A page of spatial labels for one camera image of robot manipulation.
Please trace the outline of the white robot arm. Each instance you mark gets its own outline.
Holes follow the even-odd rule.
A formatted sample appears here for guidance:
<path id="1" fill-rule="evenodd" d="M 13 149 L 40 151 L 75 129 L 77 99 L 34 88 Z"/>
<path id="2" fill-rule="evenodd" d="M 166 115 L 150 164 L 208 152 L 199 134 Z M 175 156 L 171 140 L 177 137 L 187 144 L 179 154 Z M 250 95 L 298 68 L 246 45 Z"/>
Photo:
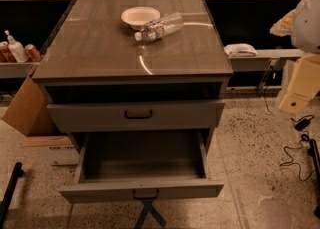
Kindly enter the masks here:
<path id="1" fill-rule="evenodd" d="M 289 82 L 283 85 L 278 109 L 298 114 L 320 91 L 320 0 L 301 0 L 270 29 L 277 36 L 291 36 L 304 55 L 292 64 Z"/>

